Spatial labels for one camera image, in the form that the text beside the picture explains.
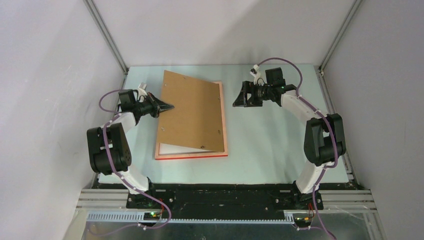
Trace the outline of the colourful printed photo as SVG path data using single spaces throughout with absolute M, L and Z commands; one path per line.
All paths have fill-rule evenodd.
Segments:
M 183 154 L 197 154 L 197 153 L 211 153 L 211 151 L 205 150 L 205 149 L 165 144 L 165 143 L 160 143 L 159 149 L 158 149 L 159 155 L 183 155 Z

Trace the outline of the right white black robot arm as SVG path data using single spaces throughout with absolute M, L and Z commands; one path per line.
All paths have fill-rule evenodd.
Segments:
M 276 103 L 292 113 L 305 126 L 303 150 L 307 162 L 294 182 L 298 191 L 291 194 L 291 204 L 304 209 L 311 202 L 311 193 L 318 190 L 322 173 L 334 168 L 340 156 L 346 153 L 343 119 L 313 106 L 302 97 L 298 87 L 286 84 L 280 67 L 267 69 L 265 79 L 255 64 L 250 74 L 253 81 L 243 81 L 233 107 L 261 107 L 264 101 Z

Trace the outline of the brown cardboard backing board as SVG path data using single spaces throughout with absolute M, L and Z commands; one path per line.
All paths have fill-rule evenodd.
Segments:
M 224 152 L 221 96 L 219 82 L 164 71 L 160 98 L 174 108 L 159 115 L 157 143 Z

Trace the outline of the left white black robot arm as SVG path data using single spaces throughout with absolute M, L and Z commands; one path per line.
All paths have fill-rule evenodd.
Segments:
M 158 118 L 174 106 L 142 89 L 117 90 L 117 93 L 119 101 L 113 118 L 86 132 L 89 163 L 93 172 L 117 178 L 131 194 L 140 194 L 138 201 L 145 208 L 153 208 L 158 194 L 150 190 L 151 180 L 132 167 L 127 133 L 138 125 L 141 117 Z

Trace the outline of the orange wooden picture frame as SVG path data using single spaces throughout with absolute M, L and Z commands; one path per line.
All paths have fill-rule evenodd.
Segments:
M 190 154 L 176 154 L 176 155 L 159 155 L 159 143 L 156 142 L 155 146 L 155 159 L 156 160 L 179 160 L 179 159 L 199 159 L 199 158 L 215 158 L 215 157 L 227 157 L 228 156 L 228 143 L 227 143 L 227 129 L 226 129 L 226 118 L 225 118 L 225 108 L 224 108 L 224 95 L 223 87 L 220 81 L 221 86 L 221 108 L 222 108 L 222 121 L 223 121 L 223 133 L 224 133 L 224 143 L 225 148 L 223 152 L 204 152 L 204 153 L 190 153 Z

